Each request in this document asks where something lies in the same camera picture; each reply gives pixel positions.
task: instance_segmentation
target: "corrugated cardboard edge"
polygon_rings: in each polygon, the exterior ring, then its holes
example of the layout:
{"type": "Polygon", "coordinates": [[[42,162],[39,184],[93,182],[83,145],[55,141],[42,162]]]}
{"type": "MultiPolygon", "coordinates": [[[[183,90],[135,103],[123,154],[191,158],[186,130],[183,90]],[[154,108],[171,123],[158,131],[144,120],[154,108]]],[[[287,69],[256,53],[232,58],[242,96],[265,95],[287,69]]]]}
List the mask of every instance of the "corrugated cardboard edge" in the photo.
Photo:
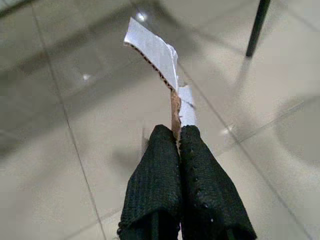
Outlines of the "corrugated cardboard edge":
{"type": "Polygon", "coordinates": [[[159,74],[160,79],[164,82],[164,84],[170,89],[170,99],[171,99],[171,131],[173,132],[174,137],[179,140],[180,139],[180,131],[181,131],[181,121],[179,118],[179,112],[181,108],[181,99],[178,96],[176,90],[168,83],[166,78],[160,72],[159,69],[145,56],[136,46],[125,42],[125,46],[131,47],[136,50],[144,60],[152,66],[152,68],[159,74]]]}

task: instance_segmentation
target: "black metal leg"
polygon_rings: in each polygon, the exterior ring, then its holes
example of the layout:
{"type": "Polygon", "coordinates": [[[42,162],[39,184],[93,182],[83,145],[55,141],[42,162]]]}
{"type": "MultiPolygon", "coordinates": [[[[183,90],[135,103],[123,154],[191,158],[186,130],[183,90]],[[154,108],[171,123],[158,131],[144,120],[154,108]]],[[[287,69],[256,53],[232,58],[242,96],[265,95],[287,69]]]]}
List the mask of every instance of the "black metal leg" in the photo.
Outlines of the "black metal leg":
{"type": "Polygon", "coordinates": [[[254,25],[253,25],[251,36],[250,36],[249,45],[245,54],[247,57],[252,57],[252,55],[255,52],[260,31],[261,31],[262,25],[264,24],[269,4],[270,4],[270,0],[260,0],[258,11],[255,16],[254,25]]]}

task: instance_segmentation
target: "black fabric cover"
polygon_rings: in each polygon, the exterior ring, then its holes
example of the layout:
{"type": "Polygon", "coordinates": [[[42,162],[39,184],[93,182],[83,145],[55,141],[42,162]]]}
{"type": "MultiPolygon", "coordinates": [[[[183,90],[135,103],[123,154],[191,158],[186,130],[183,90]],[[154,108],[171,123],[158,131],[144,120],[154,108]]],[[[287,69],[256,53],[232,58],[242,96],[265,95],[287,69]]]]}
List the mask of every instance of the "black fabric cover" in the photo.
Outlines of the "black fabric cover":
{"type": "Polygon", "coordinates": [[[182,212],[179,160],[172,131],[155,126],[128,181],[118,231],[121,240],[177,239],[182,212]]]}
{"type": "Polygon", "coordinates": [[[225,235],[230,230],[235,239],[256,239],[233,182],[202,141],[196,126],[181,129],[179,149],[183,239],[228,239],[225,235]]]}

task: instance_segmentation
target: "white cardboard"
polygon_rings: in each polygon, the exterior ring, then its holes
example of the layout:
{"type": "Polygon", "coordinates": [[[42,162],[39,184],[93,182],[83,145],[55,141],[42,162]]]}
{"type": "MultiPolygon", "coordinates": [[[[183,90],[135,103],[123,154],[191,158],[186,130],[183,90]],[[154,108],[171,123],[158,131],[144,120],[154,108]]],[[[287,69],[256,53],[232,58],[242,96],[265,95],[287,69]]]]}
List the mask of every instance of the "white cardboard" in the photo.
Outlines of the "white cardboard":
{"type": "Polygon", "coordinates": [[[181,127],[196,125],[192,91],[189,86],[179,87],[177,76],[178,54],[174,47],[130,18],[124,42],[135,46],[156,68],[181,98],[179,117],[181,127]]]}

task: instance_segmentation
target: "cardboard strip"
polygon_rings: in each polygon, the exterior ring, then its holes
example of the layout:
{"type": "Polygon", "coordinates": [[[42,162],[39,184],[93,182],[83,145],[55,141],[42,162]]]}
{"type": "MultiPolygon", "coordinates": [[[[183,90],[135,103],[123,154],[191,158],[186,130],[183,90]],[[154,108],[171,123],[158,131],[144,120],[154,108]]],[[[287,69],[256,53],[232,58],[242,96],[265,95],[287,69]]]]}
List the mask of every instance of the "cardboard strip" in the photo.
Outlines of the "cardboard strip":
{"type": "Polygon", "coordinates": [[[196,125],[196,115],[191,88],[178,84],[176,50],[133,18],[130,19],[124,44],[138,51],[171,90],[171,130],[179,139],[181,127],[196,125]]]}

